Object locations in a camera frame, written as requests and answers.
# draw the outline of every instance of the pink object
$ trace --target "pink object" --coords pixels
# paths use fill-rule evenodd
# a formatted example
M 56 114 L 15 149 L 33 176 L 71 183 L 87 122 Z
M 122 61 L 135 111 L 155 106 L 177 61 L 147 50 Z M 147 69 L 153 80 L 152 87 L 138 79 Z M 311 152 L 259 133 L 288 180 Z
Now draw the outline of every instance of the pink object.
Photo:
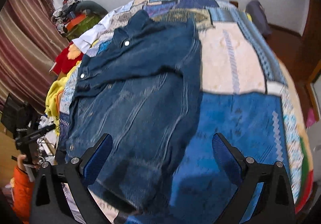
M 309 128 L 309 127 L 311 127 L 313 124 L 315 124 L 316 123 L 316 119 L 315 119 L 315 117 L 314 117 L 314 112 L 313 112 L 313 109 L 312 108 L 310 108 L 309 109 L 309 112 L 308 112 L 308 118 L 307 118 L 307 121 L 306 121 L 306 123 L 305 123 L 305 126 L 307 127 L 307 128 Z

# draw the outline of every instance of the blue gripper pad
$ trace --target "blue gripper pad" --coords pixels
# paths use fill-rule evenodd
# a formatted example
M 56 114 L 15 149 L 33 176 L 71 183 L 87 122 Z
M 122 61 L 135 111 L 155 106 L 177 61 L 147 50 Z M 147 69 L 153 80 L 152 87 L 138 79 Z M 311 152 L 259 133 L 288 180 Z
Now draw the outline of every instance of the blue gripper pad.
M 113 138 L 111 135 L 106 134 L 100 138 L 95 146 L 93 147 L 95 149 L 93 155 L 83 169 L 82 183 L 85 187 L 96 181 L 99 172 L 113 149 Z
M 218 166 L 223 168 L 230 182 L 239 187 L 243 181 L 241 166 L 235 160 L 218 134 L 213 135 L 212 147 Z

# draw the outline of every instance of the denim jacket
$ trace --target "denim jacket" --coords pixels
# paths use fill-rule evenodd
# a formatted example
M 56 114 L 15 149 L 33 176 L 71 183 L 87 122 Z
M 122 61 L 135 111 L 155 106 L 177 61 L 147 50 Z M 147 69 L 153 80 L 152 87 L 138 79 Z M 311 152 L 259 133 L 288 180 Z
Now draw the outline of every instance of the denim jacket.
M 108 190 L 143 209 L 175 171 L 198 124 L 200 48 L 192 21 L 154 22 L 141 10 L 106 51 L 83 57 L 59 147 L 68 161 L 113 137 L 96 195 L 108 201 Z

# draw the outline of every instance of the curtain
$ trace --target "curtain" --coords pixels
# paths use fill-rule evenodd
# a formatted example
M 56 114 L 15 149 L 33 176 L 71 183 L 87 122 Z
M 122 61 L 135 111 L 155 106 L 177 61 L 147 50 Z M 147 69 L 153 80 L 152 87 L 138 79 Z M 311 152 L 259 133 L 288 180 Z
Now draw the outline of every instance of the curtain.
M 0 11 L 0 109 L 8 93 L 44 112 L 56 56 L 68 45 L 51 23 L 53 0 L 7 0 Z

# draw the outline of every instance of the bed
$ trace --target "bed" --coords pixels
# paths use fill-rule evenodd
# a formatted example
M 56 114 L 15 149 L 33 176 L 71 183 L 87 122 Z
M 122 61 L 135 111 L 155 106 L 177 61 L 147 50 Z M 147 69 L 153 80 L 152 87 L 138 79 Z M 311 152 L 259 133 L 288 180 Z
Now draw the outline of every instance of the bed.
M 222 132 L 245 156 L 260 163 L 282 161 L 291 182 L 296 212 L 300 211 L 313 181 L 300 101 L 284 64 L 247 14 L 223 0 L 134 0 L 113 11 L 107 21 L 105 17 L 105 22 L 102 20 L 74 43 L 89 57 L 99 57 L 108 49 L 114 30 L 126 26 L 142 9 L 156 22 L 194 21 L 202 43 L 200 120 L 180 165 L 166 180 L 169 185 L 163 183 L 159 187 L 148 207 L 151 215 L 115 209 L 110 205 L 113 201 L 101 195 L 102 184 L 94 184 L 89 190 L 105 215 L 114 223 L 122 219 L 144 224 L 156 218 L 169 223 L 213 223 L 236 190 L 213 158 L 210 143 L 216 132 Z M 86 48 L 94 41 L 92 47 Z M 72 121 L 69 105 L 78 67 L 66 83 L 60 102 L 60 139 L 68 138 Z M 257 186 L 242 222 L 251 217 L 261 188 Z

